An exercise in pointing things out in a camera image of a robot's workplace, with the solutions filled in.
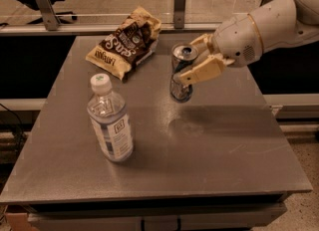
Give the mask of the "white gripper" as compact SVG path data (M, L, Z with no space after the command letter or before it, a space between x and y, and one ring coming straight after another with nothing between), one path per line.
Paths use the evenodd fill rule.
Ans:
M183 87L220 76L227 66L245 67L258 61L262 55L262 41L257 26L249 14L241 14L224 21L213 33L214 44L221 54L196 59L173 75ZM190 42L198 53L212 54L212 34L203 34Z

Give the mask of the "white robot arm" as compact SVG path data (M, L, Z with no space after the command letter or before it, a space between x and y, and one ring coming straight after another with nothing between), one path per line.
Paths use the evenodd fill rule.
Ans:
M272 50L318 40L319 0L273 0L193 40L197 58L175 72L172 80L187 87L218 77L228 66L252 64Z

